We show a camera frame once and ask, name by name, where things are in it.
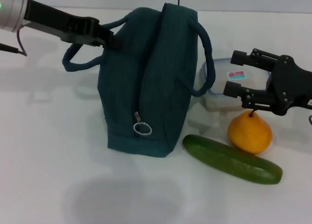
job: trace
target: green cucumber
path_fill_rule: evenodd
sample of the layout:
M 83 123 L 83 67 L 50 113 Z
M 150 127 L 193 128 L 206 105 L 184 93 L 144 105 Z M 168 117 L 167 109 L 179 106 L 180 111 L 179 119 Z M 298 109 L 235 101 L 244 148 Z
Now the green cucumber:
M 183 140 L 185 149 L 201 162 L 241 179 L 259 184 L 278 184 L 283 170 L 248 152 L 198 135 Z

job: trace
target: container lid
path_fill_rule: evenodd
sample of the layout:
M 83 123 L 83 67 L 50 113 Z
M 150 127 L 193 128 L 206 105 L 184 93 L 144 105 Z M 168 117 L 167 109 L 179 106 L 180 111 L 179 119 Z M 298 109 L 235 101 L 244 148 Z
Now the container lid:
M 230 63 L 231 59 L 214 60 L 215 82 L 209 90 L 210 94 L 223 96 L 223 90 L 227 81 L 241 84 L 256 90 L 265 90 L 270 73 L 249 65 L 236 65 Z M 207 78 L 207 64 L 203 64 L 205 78 Z

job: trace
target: plastic food container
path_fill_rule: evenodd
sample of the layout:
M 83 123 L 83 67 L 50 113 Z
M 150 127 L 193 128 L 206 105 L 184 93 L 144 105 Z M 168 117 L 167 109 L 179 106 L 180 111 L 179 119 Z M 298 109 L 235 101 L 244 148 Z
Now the plastic food container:
M 227 81 L 242 84 L 251 89 L 264 90 L 269 73 L 265 70 L 230 63 L 231 59 L 214 60 L 216 79 L 212 88 L 203 96 L 203 104 L 210 112 L 241 110 L 241 98 L 224 96 L 223 90 Z M 203 64 L 199 72 L 199 83 L 204 84 L 207 77 L 207 65 Z

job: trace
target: lunch bag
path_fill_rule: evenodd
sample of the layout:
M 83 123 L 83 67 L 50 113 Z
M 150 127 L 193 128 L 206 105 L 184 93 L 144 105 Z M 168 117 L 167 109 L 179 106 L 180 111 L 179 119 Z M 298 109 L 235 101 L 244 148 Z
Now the lunch bag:
M 108 127 L 108 147 L 118 151 L 166 157 L 173 151 L 189 108 L 215 81 L 212 47 L 197 12 L 166 3 L 161 12 L 138 8 L 125 18 L 103 25 L 116 33 L 122 48 L 108 46 L 86 64 L 70 60 L 82 45 L 73 44 L 63 58 L 68 72 L 100 65 L 98 91 Z M 208 75 L 194 90 L 198 35 Z

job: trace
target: zipper pull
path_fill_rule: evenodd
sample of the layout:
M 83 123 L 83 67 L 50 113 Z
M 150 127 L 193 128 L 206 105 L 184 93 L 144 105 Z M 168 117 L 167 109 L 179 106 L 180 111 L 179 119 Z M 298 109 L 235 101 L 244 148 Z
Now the zipper pull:
M 141 117 L 140 117 L 140 115 L 138 114 L 138 112 L 135 112 L 135 117 L 136 117 L 137 123 L 141 124 L 142 121 L 141 121 Z
M 144 135 L 144 136 L 150 135 L 150 134 L 152 133 L 152 131 L 153 131 L 152 128 L 150 127 L 150 125 L 148 125 L 147 123 L 141 121 L 141 117 L 140 117 L 140 115 L 138 114 L 138 112 L 135 112 L 135 117 L 136 117 L 137 123 L 134 124 L 133 130 L 134 130 L 137 134 L 139 134 L 139 135 Z M 149 128 L 150 131 L 149 131 L 148 133 L 139 132 L 139 131 L 137 130 L 137 126 L 138 126 L 138 125 L 145 125 L 145 126 L 147 126 L 147 127 Z

